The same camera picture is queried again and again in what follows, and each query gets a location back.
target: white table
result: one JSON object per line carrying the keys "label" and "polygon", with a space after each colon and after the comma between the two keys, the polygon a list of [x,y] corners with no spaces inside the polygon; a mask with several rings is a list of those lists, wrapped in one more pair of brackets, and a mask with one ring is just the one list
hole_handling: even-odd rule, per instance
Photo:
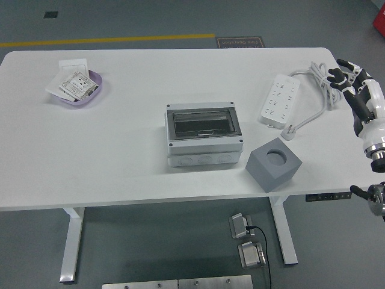
{"label": "white table", "polygon": [[[45,92],[58,61],[86,58],[103,89],[84,107]],[[343,100],[286,145],[302,160],[292,180],[266,194],[245,170],[250,152],[278,137],[258,121],[278,73],[310,62],[337,67],[324,48],[11,52],[0,66],[0,210],[64,208],[71,216],[61,282],[75,275],[84,207],[270,197],[286,264],[297,263],[283,201],[291,194],[348,191],[371,172]],[[294,124],[321,108],[307,76]],[[167,165],[167,104],[233,101],[244,136],[237,164]]]}

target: gray cube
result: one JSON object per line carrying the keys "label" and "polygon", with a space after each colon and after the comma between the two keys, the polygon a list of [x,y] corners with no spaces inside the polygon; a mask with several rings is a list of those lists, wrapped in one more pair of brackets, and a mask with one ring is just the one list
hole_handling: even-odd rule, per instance
{"label": "gray cube", "polygon": [[302,161],[279,139],[253,150],[246,169],[268,193],[290,180]]}

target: electrical outlet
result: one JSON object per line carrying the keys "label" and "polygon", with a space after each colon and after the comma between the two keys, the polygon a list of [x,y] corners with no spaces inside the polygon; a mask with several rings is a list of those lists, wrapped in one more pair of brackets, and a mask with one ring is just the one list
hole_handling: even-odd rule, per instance
{"label": "electrical outlet", "polygon": [[299,87],[298,79],[278,74],[260,113],[260,121],[275,128],[284,128],[294,106]]}

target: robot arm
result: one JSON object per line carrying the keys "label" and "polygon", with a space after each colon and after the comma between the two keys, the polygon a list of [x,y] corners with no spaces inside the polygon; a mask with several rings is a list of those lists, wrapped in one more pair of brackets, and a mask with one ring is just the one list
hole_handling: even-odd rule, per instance
{"label": "robot arm", "polygon": [[[345,60],[337,63],[351,72],[342,72],[339,68],[330,69],[327,79],[330,86],[340,90],[354,116],[354,132],[363,139],[364,153],[372,159],[373,172],[385,172],[385,98],[381,87],[366,71]],[[383,216],[385,221],[385,182],[371,185],[364,191],[355,185],[350,191],[368,201],[376,216]]]}

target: gray floor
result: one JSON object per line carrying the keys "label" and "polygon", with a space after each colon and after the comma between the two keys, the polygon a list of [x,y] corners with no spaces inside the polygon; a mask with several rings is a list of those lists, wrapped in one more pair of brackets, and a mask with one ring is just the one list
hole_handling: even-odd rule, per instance
{"label": "gray floor", "polygon": [[[43,20],[45,11],[59,11],[59,16]],[[0,0],[0,43],[203,33],[262,36],[266,47],[326,47],[336,58],[364,67],[384,87],[385,38],[372,27],[377,13],[371,1],[362,0]],[[0,48],[0,60],[15,50],[164,48],[214,49],[216,43],[193,39],[15,46]],[[362,169],[370,169],[369,162]],[[353,197],[306,203],[304,196],[292,196],[285,210],[299,260],[295,266],[283,264],[265,198],[87,208],[72,285],[58,282],[66,213],[1,212],[0,288],[101,288],[109,282],[243,274],[252,275],[255,288],[268,288],[267,269],[241,268],[236,247],[242,242],[231,238],[227,222],[236,213],[251,214],[266,233],[273,288],[385,287],[385,224],[365,201]],[[256,240],[263,243],[260,233]]]}

